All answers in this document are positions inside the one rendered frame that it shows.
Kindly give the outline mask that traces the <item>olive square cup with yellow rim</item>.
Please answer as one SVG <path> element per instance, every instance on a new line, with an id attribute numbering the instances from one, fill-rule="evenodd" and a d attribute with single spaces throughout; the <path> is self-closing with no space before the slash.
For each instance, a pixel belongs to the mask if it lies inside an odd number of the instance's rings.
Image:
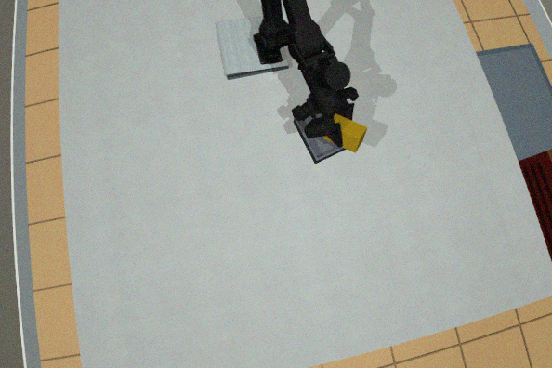
<path id="1" fill-rule="evenodd" d="M 341 123 L 343 148 L 355 153 L 363 141 L 367 126 L 349 120 L 337 113 L 334 118 L 336 123 Z"/>

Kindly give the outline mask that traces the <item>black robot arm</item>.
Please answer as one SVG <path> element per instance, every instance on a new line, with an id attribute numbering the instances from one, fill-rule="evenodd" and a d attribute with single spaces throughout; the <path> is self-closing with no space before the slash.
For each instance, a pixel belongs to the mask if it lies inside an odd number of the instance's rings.
<path id="1" fill-rule="evenodd" d="M 283 5 L 289 24 L 283 19 L 282 0 L 261 0 L 263 20 L 259 33 L 253 35 L 260 64 L 283 61 L 280 49 L 288 46 L 310 91 L 345 88 L 350 81 L 350 69 L 338 62 L 334 47 L 311 18 L 307 1 L 283 0 Z M 307 98 L 292 113 L 297 121 L 304 121 L 310 116 L 316 118 L 317 108 L 315 100 Z"/>

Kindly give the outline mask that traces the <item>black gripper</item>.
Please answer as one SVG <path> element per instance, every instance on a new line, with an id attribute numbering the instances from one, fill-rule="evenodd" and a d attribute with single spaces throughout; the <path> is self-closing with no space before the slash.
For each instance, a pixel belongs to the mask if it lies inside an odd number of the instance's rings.
<path id="1" fill-rule="evenodd" d="M 322 117 L 313 118 L 306 125 L 304 131 L 308 138 L 329 137 L 338 147 L 343 147 L 341 123 L 335 122 L 335 114 L 352 120 L 354 103 L 348 104 L 347 99 L 355 101 L 359 94 L 353 87 L 341 90 L 322 88 L 310 91 L 309 99 L 314 99 L 317 104 L 317 114 Z"/>

